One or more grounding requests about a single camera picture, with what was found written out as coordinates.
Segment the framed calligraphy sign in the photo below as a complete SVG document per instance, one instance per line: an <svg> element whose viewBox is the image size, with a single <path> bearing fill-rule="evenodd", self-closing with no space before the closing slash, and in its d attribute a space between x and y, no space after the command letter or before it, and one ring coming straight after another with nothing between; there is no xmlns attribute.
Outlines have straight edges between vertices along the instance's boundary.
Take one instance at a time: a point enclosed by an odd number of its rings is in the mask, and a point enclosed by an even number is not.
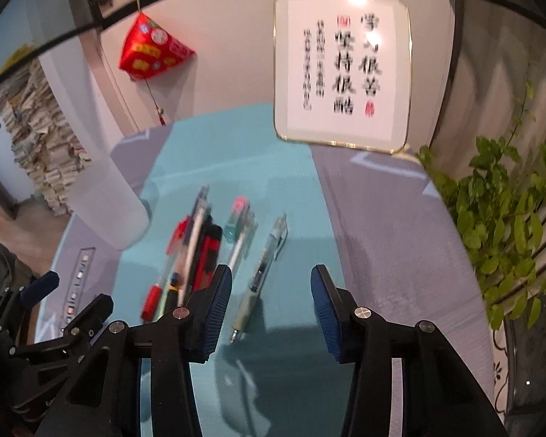
<svg viewBox="0 0 546 437"><path fill-rule="evenodd" d="M410 15L399 0L276 0L277 136L400 151L408 135L411 54Z"/></svg>

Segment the red utility knife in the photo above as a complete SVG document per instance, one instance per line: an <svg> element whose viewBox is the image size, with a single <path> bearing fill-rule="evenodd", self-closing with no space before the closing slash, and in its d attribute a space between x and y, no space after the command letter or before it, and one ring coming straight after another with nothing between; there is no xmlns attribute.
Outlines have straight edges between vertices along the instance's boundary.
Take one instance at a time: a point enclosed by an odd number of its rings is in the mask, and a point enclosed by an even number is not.
<svg viewBox="0 0 546 437"><path fill-rule="evenodd" d="M223 229L219 225L211 223L206 228L195 270L193 291L205 289L210 286L218 262L222 235Z"/></svg>

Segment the frosted translucent pen cup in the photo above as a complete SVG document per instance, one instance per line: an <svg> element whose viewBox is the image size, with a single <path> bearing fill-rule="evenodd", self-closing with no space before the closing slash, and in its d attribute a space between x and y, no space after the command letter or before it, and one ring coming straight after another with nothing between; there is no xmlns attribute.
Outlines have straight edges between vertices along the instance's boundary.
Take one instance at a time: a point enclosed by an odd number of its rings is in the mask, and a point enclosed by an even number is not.
<svg viewBox="0 0 546 437"><path fill-rule="evenodd" d="M140 193L152 165L151 155L135 144L96 157L69 191L72 212L112 248L130 248L150 224L150 208Z"/></svg>

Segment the clear gel pen grey grip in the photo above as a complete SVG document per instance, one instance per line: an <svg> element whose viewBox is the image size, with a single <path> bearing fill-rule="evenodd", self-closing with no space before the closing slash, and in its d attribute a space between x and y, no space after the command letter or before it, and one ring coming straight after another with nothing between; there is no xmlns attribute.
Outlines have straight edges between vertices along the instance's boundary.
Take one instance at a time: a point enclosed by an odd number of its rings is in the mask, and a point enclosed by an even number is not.
<svg viewBox="0 0 546 437"><path fill-rule="evenodd" d="M274 261L278 259L281 250L284 248L285 242L288 238L288 232L287 214L282 213L276 219L272 229L269 232L255 271L251 277L251 280L248 282L248 289L245 291L244 296L241 299L241 303L238 306L237 314L232 325L232 332L230 333L230 344L239 341L241 336L244 334L246 326L248 325L250 317L256 307L258 299L260 298L261 291L270 268Z"/></svg>

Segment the white pen grey grip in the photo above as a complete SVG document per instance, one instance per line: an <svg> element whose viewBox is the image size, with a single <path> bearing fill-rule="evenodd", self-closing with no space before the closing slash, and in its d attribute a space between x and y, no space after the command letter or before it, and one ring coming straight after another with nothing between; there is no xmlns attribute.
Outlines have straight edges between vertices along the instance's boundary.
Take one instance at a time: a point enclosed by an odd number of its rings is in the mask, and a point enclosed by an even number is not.
<svg viewBox="0 0 546 437"><path fill-rule="evenodd" d="M244 222L241 224L241 232L234 242L234 247L230 253L229 260L227 261L227 266L230 268L232 276L236 276L241 261L248 255L248 250L250 249L256 229L257 223L255 221L254 212L249 209L248 213L244 215Z"/></svg>

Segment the slim white pen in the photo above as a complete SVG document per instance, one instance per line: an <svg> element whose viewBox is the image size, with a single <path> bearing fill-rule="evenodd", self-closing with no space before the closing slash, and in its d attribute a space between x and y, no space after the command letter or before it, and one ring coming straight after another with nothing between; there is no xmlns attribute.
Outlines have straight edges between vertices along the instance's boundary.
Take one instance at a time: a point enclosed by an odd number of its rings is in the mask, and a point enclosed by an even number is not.
<svg viewBox="0 0 546 437"><path fill-rule="evenodd" d="M181 286L179 289L179 295L178 295L178 307L182 307L185 304L185 299L188 294L188 287L191 285L191 276L192 276L192 264L196 252L196 248L198 245L200 233L202 226L210 213L211 207L209 206L209 203L206 201L203 201L200 206L197 209L196 215L194 217L194 224L191 230L189 245L188 245L188 251L184 266L184 275L182 277Z"/></svg>

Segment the red hanging zongzi ornament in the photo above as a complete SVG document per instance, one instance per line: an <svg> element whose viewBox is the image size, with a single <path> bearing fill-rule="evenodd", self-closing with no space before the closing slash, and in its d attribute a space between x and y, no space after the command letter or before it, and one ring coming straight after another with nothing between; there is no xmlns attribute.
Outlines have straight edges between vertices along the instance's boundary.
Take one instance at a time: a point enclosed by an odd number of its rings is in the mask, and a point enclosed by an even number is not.
<svg viewBox="0 0 546 437"><path fill-rule="evenodd" d="M137 12L124 40L118 68L131 81L145 84L160 125L166 124L165 111L151 90L150 80L179 67L195 55L195 50L172 36L146 13Z"/></svg>

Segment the teal pink eraser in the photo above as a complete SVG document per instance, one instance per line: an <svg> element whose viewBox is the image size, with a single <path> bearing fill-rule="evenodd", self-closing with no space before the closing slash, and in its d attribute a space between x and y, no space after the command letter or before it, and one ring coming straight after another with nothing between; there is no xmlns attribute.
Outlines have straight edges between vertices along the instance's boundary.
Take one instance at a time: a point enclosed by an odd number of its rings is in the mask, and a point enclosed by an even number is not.
<svg viewBox="0 0 546 437"><path fill-rule="evenodd" d="M223 237L228 243L233 243L237 240L241 231L241 226L244 223L244 215L248 210L249 202L244 196L238 196L234 200L232 210L230 210L229 219L225 227L223 227Z"/></svg>

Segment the blue translucent pen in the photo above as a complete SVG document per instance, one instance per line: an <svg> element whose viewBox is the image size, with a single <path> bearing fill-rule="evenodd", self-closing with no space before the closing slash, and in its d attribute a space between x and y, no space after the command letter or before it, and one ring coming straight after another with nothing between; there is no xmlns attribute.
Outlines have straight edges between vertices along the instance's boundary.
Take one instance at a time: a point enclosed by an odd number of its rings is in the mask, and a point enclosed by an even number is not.
<svg viewBox="0 0 546 437"><path fill-rule="evenodd" d="M183 260L179 260L175 270L178 273L178 284L181 287L184 287L188 283L190 268L192 266L192 260L196 245L198 243L200 230L209 210L208 192L209 186L203 185L195 201L193 215L191 218L192 226L187 229L187 233L185 234L184 242L182 244Z"/></svg>

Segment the red retractable pen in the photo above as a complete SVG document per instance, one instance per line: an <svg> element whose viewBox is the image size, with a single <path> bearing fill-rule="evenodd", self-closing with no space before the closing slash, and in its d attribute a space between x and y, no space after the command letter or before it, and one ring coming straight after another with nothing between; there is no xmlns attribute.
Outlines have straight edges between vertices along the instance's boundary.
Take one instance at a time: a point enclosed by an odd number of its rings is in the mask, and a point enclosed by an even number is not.
<svg viewBox="0 0 546 437"><path fill-rule="evenodd" d="M165 260L158 274L157 280L149 289L146 300L141 310L140 318L144 323L150 323L157 313L159 300L162 298L166 283L169 282L171 272L176 262L179 247L182 243L186 227L188 226L190 216L186 216L175 227L170 237L169 243L165 249Z"/></svg>

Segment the green potted plant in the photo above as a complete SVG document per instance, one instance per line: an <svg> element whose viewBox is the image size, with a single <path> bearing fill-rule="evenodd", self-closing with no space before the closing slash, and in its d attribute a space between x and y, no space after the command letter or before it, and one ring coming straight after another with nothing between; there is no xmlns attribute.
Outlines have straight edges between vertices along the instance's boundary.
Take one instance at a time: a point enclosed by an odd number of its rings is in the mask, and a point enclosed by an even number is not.
<svg viewBox="0 0 546 437"><path fill-rule="evenodd" d="M534 117L534 97L534 85L528 82L507 133L477 137L467 175L461 178L437 168L429 147L421 147L416 155L467 250L493 330L505 320L521 318L533 327L546 297L546 276L539 273L538 261L546 232L541 219L546 207L546 141L535 152L537 167L531 171L525 171L516 145L525 123Z"/></svg>

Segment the stack of books and papers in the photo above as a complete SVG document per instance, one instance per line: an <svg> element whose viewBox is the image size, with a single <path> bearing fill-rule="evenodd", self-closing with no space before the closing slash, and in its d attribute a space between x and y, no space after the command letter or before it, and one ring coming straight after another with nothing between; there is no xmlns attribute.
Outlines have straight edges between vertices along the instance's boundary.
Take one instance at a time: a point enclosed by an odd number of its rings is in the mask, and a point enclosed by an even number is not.
<svg viewBox="0 0 546 437"><path fill-rule="evenodd" d="M0 84L0 117L14 163L34 194L57 215L72 212L69 191L91 157L57 102L40 60L21 65Z"/></svg>

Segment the teal grey table cloth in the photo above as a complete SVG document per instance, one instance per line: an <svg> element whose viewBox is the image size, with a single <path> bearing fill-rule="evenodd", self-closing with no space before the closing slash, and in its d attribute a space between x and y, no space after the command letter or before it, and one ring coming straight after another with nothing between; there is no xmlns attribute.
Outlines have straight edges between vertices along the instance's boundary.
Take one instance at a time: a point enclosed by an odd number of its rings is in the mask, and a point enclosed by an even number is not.
<svg viewBox="0 0 546 437"><path fill-rule="evenodd" d="M113 297L113 317L137 324L176 226L202 186L213 219L225 224L239 196L257 223L233 282L238 303L275 220L289 238L265 281L238 343L226 336L192 367L207 436L336 436L352 370L328 353L309 275L328 268L358 304L390 322L435 323L487 394L493 357L484 304L453 220L422 168L388 155L280 140L268 104L238 107L157 126L122 140L112 159L151 220L142 239L112 248L72 217L55 254L59 288L41 308L38 339L59 334L76 264L88 256L78 306Z"/></svg>

